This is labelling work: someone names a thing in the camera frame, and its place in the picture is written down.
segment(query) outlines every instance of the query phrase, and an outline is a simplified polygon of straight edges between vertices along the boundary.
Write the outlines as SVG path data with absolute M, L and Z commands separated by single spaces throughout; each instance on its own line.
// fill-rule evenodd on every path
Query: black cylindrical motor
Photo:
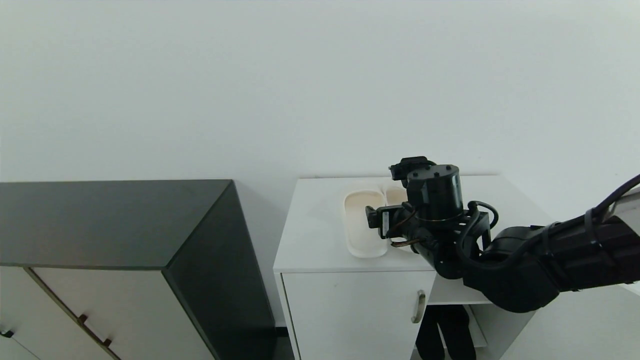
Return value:
M 454 165 L 431 165 L 407 174 L 409 204 L 422 221 L 439 222 L 459 217 L 464 212 L 460 170 Z

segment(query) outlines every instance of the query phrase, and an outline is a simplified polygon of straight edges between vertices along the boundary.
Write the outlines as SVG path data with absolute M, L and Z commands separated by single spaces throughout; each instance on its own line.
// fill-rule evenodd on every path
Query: metal handle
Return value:
M 93 339 L 95 342 L 97 342 L 98 344 L 101 344 L 102 346 L 108 348 L 109 345 L 111 345 L 111 339 L 105 339 L 104 341 L 101 341 L 100 338 L 98 338 L 98 336 L 96 334 L 93 333 L 93 331 L 91 331 L 91 329 L 89 329 L 86 326 L 86 321 L 87 321 L 88 316 L 86 314 L 82 314 L 78 317 L 77 320 L 77 324 L 78 326 L 80 326 L 80 328 L 82 328 L 82 330 L 84 330 L 84 332 L 89 335 L 89 337 L 91 337 L 91 339 Z
M 424 316 L 424 308 L 427 305 L 427 295 L 424 291 L 418 291 L 418 307 L 415 311 L 415 316 L 411 317 L 412 323 L 420 323 L 422 321 L 422 317 Z

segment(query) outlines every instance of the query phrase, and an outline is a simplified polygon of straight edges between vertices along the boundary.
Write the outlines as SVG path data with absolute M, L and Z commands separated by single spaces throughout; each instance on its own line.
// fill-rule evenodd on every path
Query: white drawer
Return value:
M 36 268 L 122 360 L 213 360 L 160 271 Z
M 0 268 L 0 319 L 15 333 L 0 341 L 15 339 L 41 360 L 111 360 L 23 268 Z
M 14 339 L 0 338 L 0 357 L 3 360 L 38 360 Z

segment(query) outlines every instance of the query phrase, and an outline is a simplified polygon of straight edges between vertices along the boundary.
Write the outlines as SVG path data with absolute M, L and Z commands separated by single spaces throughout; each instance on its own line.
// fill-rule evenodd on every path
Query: black boot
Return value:
M 462 305 L 438 306 L 437 322 L 452 360 L 476 360 L 469 315 Z
M 422 360 L 443 360 L 444 347 L 440 340 L 438 332 L 438 317 L 440 306 L 427 306 L 424 310 L 422 324 L 418 338 L 415 340 L 415 347 L 418 348 L 418 354 Z

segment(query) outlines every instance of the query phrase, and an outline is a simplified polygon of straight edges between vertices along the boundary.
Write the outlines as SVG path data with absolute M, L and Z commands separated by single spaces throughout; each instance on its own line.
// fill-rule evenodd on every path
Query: white countertop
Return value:
M 383 184 L 391 180 L 387 177 L 298 180 L 273 265 L 274 272 L 433 270 L 421 256 L 395 248 L 373 259 L 360 259 L 349 253 L 340 207 L 346 190 L 361 181 Z M 493 236 L 510 226 L 552 222 L 544 211 L 502 176 L 461 176 L 461 184 L 465 204 L 480 200 L 498 210 L 500 221 L 492 230 Z

